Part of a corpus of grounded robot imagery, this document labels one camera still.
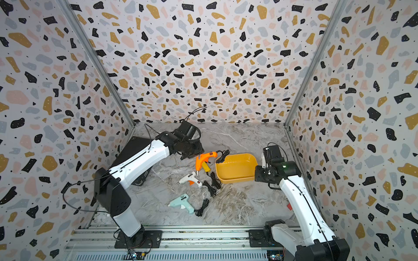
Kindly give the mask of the white glue gun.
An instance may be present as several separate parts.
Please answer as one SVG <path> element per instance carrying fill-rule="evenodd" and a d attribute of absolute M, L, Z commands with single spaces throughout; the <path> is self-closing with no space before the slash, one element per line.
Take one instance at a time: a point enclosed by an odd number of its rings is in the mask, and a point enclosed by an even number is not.
<path fill-rule="evenodd" d="M 184 176 L 182 179 L 178 181 L 177 184 L 184 184 L 189 182 L 189 185 L 196 184 L 198 188 L 202 187 L 202 183 L 197 179 L 197 173 L 193 171 L 191 174 Z"/>

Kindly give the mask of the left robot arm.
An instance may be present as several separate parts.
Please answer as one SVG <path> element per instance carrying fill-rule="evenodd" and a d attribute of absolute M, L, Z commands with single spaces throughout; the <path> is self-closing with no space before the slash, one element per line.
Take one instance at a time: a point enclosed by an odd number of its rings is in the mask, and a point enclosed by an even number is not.
<path fill-rule="evenodd" d="M 182 159 L 202 154 L 204 149 L 200 138 L 200 129 L 182 120 L 177 129 L 161 132 L 126 161 L 109 170 L 100 168 L 95 173 L 94 197 L 119 226 L 123 238 L 142 240 L 144 234 L 143 225 L 131 209 L 131 198 L 126 191 L 129 186 L 172 154 L 180 154 Z"/>

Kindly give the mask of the orange glue gun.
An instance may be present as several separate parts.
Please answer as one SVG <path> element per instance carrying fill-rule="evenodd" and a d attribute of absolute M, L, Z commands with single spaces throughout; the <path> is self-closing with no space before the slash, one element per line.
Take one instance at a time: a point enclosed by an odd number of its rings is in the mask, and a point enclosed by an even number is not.
<path fill-rule="evenodd" d="M 200 154 L 196 158 L 196 171 L 197 173 L 202 169 L 203 163 L 208 163 L 210 158 L 217 158 L 218 154 L 221 154 L 221 157 L 216 160 L 217 164 L 223 163 L 225 158 L 230 154 L 229 150 L 209 152 L 205 154 Z"/>

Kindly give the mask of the yellow glue gun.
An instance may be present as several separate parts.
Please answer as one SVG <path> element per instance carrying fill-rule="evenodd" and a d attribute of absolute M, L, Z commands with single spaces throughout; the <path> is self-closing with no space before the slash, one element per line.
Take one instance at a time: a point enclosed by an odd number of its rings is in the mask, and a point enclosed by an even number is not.
<path fill-rule="evenodd" d="M 216 177 L 215 173 L 211 171 L 206 162 L 202 163 L 202 168 L 205 170 L 206 175 L 211 178 L 212 182 L 211 185 L 209 185 L 208 181 L 204 181 L 203 186 L 205 186 L 208 189 L 211 197 L 215 197 L 217 194 L 217 190 L 221 189 L 221 182 Z"/>

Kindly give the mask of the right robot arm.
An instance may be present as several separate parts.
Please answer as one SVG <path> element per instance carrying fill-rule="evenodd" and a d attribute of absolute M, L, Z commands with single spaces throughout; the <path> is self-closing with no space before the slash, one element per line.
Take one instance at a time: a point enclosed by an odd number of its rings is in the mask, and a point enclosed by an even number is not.
<path fill-rule="evenodd" d="M 285 194 L 301 230 L 295 232 L 281 219 L 268 221 L 261 237 L 265 243 L 281 245 L 283 253 L 289 253 L 296 261 L 347 260 L 350 252 L 347 241 L 338 238 L 326 224 L 297 164 L 288 160 L 278 144 L 270 142 L 263 149 L 262 165 L 255 168 L 255 181 Z"/>

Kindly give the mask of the mint green glue gun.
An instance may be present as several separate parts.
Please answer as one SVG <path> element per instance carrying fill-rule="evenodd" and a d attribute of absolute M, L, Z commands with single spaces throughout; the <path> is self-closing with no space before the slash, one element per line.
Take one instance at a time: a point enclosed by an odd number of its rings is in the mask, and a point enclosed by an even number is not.
<path fill-rule="evenodd" d="M 182 194 L 181 196 L 177 197 L 176 199 L 170 201 L 168 204 L 169 207 L 180 207 L 180 209 L 185 209 L 188 211 L 189 214 L 195 214 L 198 217 L 203 215 L 204 210 L 208 207 L 210 200 L 204 199 L 202 202 L 202 206 L 200 209 L 195 209 L 189 202 L 189 196 L 187 194 Z"/>

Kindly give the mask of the yellow storage box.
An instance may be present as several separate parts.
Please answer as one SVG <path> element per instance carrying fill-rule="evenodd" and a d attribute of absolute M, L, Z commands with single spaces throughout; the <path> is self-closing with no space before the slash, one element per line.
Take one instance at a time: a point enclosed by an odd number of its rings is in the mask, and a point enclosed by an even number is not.
<path fill-rule="evenodd" d="M 216 174 L 223 184 L 255 180 L 256 157 L 250 153 L 230 154 L 216 163 Z"/>

